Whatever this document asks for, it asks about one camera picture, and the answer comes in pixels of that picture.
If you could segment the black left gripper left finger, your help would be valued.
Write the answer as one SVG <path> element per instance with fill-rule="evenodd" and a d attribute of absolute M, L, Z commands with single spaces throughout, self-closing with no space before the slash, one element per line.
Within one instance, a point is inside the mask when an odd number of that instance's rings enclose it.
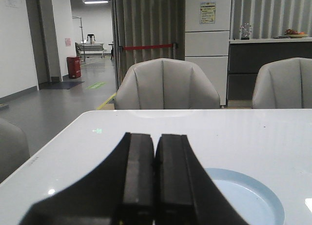
<path fill-rule="evenodd" d="M 95 169 L 39 201 L 22 225 L 151 225 L 154 146 L 148 134 L 125 133 Z"/>

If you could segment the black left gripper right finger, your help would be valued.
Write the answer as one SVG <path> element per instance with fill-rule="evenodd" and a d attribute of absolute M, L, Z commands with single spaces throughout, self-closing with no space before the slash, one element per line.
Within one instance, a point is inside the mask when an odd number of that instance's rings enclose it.
<path fill-rule="evenodd" d="M 194 154 L 186 135 L 163 134 L 156 149 L 157 225 L 245 225 Z"/>

